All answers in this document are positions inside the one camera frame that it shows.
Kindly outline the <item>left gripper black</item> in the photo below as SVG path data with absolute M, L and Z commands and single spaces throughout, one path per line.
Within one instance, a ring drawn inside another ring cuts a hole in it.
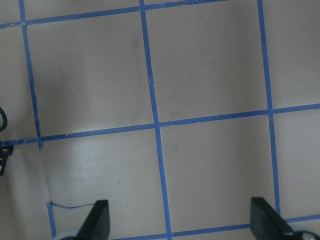
M 2 142 L 0 143 L 0 176 L 4 175 L 8 158 L 13 154 L 13 150 L 13 145 L 3 145 Z

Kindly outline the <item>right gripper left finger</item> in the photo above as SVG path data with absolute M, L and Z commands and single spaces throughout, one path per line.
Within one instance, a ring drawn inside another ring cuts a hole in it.
M 80 230 L 76 240 L 107 240 L 111 231 L 108 200 L 97 200 Z

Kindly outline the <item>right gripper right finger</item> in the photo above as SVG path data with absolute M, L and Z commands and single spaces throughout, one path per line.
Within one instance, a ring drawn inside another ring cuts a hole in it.
M 256 240 L 294 240 L 295 231 L 263 197 L 250 199 L 250 230 Z

